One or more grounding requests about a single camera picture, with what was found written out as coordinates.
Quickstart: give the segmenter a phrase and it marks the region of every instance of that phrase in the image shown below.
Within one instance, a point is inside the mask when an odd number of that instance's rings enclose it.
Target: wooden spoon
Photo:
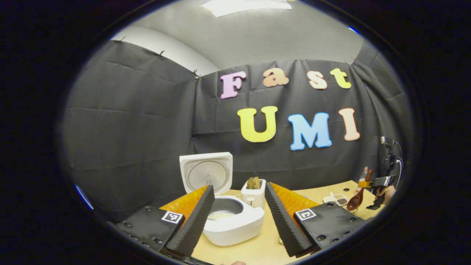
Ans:
[[[373,169],[370,169],[368,171],[368,174],[366,174],[365,181],[370,179],[371,173],[373,173]],[[363,190],[364,188],[361,188],[360,192],[350,199],[350,201],[347,204],[347,210],[353,211],[353,210],[358,209],[358,207],[360,207],[361,203],[363,202]]]

